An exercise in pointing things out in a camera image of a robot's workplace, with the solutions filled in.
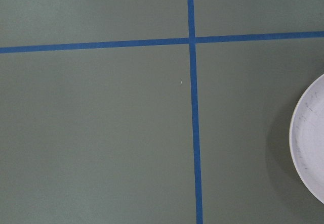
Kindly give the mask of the pink plate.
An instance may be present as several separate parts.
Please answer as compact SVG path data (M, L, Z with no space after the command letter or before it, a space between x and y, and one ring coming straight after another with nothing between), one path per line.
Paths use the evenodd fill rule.
M289 147L305 187L323 202L323 75L297 102L290 122Z

